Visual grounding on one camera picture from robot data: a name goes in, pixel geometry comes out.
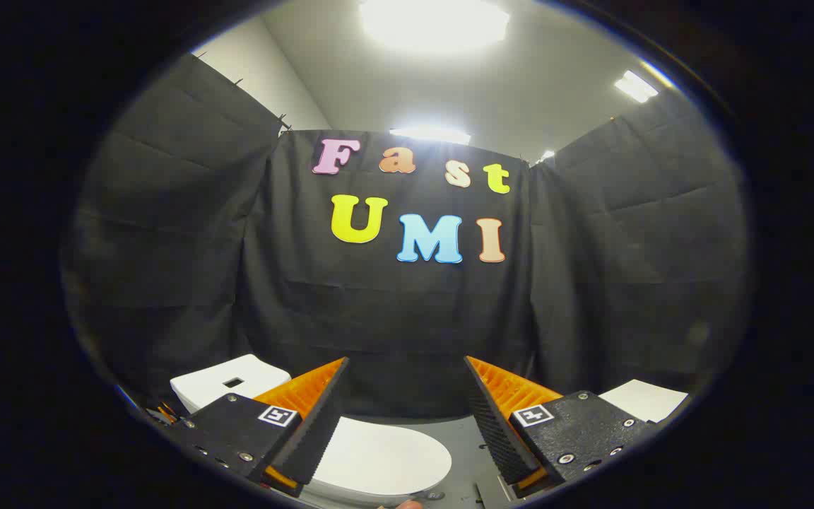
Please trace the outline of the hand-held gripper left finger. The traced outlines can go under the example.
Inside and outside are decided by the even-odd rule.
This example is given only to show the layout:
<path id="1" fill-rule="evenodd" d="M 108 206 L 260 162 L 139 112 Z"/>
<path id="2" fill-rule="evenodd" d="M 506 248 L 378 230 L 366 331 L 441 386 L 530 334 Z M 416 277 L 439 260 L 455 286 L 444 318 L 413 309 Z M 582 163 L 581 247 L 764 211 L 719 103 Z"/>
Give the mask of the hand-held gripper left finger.
<path id="1" fill-rule="evenodd" d="M 168 426 L 167 439 L 253 484 L 297 498 L 313 480 L 343 413 L 339 358 L 261 395 L 227 393 Z"/>

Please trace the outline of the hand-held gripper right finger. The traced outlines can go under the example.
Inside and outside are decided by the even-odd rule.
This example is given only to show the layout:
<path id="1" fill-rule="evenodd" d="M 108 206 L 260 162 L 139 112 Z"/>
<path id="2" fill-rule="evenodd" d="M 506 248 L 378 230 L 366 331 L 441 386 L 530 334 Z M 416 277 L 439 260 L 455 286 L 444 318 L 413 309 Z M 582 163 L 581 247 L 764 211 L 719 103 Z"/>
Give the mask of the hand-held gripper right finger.
<path id="1" fill-rule="evenodd" d="M 562 395 L 472 356 L 463 363 L 469 409 L 517 498 L 590 476 L 658 432 L 590 391 Z"/>

